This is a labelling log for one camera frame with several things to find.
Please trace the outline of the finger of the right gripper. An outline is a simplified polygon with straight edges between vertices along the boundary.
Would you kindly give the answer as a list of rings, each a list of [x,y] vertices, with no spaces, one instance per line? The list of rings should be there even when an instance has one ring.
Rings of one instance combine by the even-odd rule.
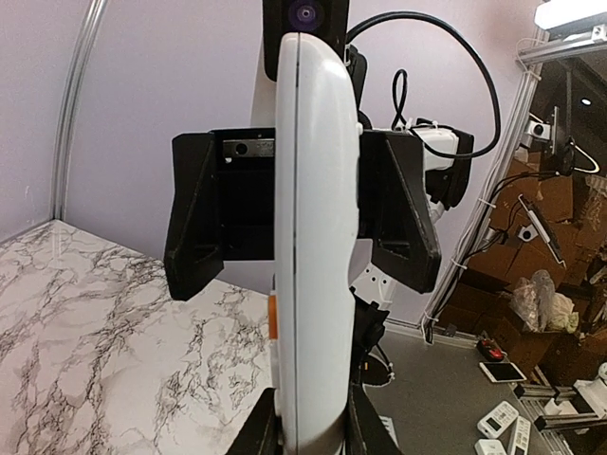
[[[359,237],[372,241],[373,265],[420,294],[434,289],[441,264],[424,176],[420,139],[387,131],[360,137]]]
[[[164,269],[175,300],[189,300],[223,270],[215,136],[182,134],[172,141],[175,194]]]

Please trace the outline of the aluminium frame post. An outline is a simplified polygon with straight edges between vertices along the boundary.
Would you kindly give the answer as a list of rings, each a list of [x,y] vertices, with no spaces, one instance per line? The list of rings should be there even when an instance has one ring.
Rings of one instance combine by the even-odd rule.
[[[521,52],[547,41],[548,33],[536,27],[532,36],[524,37],[515,45],[515,62],[519,69],[523,71],[523,74],[508,119],[504,139],[498,148],[497,157],[493,160],[488,174],[483,180],[479,196],[472,206],[469,221],[450,257],[445,275],[432,294],[429,305],[420,321],[423,340],[430,345],[433,344],[434,328],[447,304],[447,300],[456,283],[467,269],[470,253],[480,247],[481,238],[485,235],[485,230],[488,227],[488,217],[494,210],[494,203],[497,201],[501,187],[506,184],[507,170],[514,152],[518,149],[518,143],[528,119],[531,101],[541,79],[542,66],[526,63],[521,57]]]
[[[69,161],[83,81],[107,5],[106,0],[87,2],[65,78],[54,142],[49,212],[51,220],[65,218]]]

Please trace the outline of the white phone on floor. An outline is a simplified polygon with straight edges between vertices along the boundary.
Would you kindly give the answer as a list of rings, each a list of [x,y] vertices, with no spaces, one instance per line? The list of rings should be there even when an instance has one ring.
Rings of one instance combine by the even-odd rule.
[[[526,376],[510,362],[480,362],[479,368],[494,384],[525,382]]]

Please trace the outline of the cardboard boxes pile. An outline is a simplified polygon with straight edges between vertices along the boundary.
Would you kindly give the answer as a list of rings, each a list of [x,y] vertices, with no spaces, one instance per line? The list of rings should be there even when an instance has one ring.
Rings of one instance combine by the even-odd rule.
[[[574,334],[527,332],[509,307],[517,281],[542,269],[579,313]],[[589,375],[606,356],[605,178],[548,177],[513,160],[487,237],[440,321],[495,341],[524,373],[541,366],[560,381]]]

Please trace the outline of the left aluminium frame post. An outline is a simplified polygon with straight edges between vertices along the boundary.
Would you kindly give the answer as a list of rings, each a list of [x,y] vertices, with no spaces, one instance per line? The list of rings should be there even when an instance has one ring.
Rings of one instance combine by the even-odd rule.
[[[87,2],[65,78],[54,142],[49,212],[51,220],[65,218],[69,161],[83,81],[107,5],[106,0]]]

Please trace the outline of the right aluminium frame post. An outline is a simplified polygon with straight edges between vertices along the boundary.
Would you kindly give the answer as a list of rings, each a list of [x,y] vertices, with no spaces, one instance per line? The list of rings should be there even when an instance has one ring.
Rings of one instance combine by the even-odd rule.
[[[494,203],[497,201],[501,187],[506,184],[507,170],[514,152],[518,149],[518,143],[528,119],[531,101],[541,79],[542,66],[526,63],[521,57],[521,52],[547,41],[548,33],[536,27],[532,36],[524,37],[515,45],[515,62],[519,69],[523,71],[523,74],[508,119],[504,139],[498,148],[497,157],[493,160],[488,174],[483,180],[479,196],[472,206],[469,221],[450,257],[445,275],[432,294],[429,305],[420,321],[423,340],[430,345],[433,344],[434,328],[447,304],[447,300],[456,283],[467,269],[470,253],[480,247],[481,238],[485,235],[485,230],[488,227],[488,217],[494,210]]]

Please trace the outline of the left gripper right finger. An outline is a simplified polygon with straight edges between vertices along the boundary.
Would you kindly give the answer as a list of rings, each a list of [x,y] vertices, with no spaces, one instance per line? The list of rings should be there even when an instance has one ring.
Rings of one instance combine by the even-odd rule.
[[[401,455],[360,384],[348,387],[344,449],[346,455]]]

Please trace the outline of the crumpled plastic bag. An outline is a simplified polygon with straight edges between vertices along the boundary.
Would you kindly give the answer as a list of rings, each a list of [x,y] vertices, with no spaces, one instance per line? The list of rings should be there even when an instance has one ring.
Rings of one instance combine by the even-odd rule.
[[[543,269],[517,281],[509,307],[527,332],[574,334],[579,327],[573,301],[556,291],[551,276]]]

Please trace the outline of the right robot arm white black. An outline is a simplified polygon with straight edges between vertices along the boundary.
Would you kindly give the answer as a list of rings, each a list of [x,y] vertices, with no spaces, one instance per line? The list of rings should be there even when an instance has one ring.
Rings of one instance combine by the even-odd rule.
[[[372,264],[418,292],[440,264],[434,221],[462,199],[471,135],[417,123],[405,132],[364,126],[354,137],[357,90],[326,45],[297,34],[258,64],[254,109],[276,111],[261,128],[177,136],[175,197],[164,253],[171,296],[189,300],[227,261],[276,263],[291,336],[326,319],[320,262],[340,264],[355,238]],[[338,95],[345,94],[345,101]]]

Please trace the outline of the white remote control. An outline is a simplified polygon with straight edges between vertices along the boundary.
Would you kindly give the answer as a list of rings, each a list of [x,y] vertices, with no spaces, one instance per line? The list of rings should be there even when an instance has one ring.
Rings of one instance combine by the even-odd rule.
[[[342,59],[321,39],[283,38],[275,137],[278,403],[287,454],[338,454],[345,439],[359,229],[359,137]]]

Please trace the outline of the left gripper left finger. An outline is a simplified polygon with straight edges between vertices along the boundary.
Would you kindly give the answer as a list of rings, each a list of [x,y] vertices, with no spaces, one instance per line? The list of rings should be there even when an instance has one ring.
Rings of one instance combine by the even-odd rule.
[[[273,388],[265,389],[246,422],[231,443],[227,455],[282,454],[279,443],[279,418],[276,416]]]

